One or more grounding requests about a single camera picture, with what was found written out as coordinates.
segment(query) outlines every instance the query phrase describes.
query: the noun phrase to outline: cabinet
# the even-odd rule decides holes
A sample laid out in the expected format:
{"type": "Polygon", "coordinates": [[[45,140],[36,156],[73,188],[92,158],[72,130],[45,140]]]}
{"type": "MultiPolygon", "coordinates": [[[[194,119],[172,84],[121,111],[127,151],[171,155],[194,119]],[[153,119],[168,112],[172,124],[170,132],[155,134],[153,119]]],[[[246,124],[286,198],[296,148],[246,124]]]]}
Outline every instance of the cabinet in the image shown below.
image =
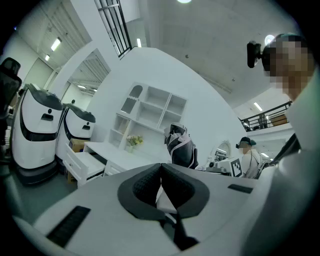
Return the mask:
{"type": "Polygon", "coordinates": [[[108,141],[126,150],[127,137],[143,137],[133,154],[153,162],[166,163],[170,155],[164,144],[164,130],[183,117],[187,100],[168,91],[134,83],[115,115],[108,141]]]}

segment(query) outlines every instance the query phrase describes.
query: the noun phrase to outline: floor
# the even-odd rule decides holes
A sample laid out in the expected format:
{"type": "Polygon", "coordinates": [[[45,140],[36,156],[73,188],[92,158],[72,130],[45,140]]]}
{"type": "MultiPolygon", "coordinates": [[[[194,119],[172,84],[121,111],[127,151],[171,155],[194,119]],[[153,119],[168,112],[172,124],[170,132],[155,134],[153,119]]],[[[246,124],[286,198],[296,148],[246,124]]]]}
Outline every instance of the floor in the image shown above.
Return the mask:
{"type": "Polygon", "coordinates": [[[57,173],[49,180],[32,186],[24,186],[12,172],[22,203],[24,219],[33,224],[50,206],[77,189],[77,184],[68,184],[64,175],[57,173]]]}

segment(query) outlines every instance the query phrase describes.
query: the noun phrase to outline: white and black robot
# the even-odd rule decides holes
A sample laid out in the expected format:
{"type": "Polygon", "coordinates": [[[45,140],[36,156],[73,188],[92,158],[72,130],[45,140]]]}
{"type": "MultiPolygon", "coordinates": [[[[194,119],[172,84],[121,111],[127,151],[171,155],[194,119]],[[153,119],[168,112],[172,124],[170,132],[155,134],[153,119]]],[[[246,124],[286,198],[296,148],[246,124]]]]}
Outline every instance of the white and black robot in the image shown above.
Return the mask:
{"type": "Polygon", "coordinates": [[[55,159],[58,170],[64,173],[63,160],[66,155],[66,143],[71,139],[89,141],[94,129],[96,118],[73,104],[63,104],[63,113],[59,122],[58,137],[55,148],[55,159]]]}
{"type": "Polygon", "coordinates": [[[10,135],[12,158],[23,184],[36,184],[57,171],[55,145],[63,106],[54,94],[34,84],[17,104],[10,135]]]}

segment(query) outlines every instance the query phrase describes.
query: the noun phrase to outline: railing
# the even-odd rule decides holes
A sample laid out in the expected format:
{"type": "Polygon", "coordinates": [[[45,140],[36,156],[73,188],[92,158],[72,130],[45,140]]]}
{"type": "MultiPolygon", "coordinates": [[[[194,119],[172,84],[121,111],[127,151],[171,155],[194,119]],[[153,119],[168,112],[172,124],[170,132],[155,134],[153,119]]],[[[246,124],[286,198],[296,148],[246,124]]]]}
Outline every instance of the railing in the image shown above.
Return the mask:
{"type": "Polygon", "coordinates": [[[288,123],[285,112],[291,104],[292,101],[289,101],[268,111],[253,115],[240,121],[247,132],[283,125],[288,123]]]}
{"type": "Polygon", "coordinates": [[[120,58],[132,49],[120,0],[96,0],[98,11],[120,58]]]}

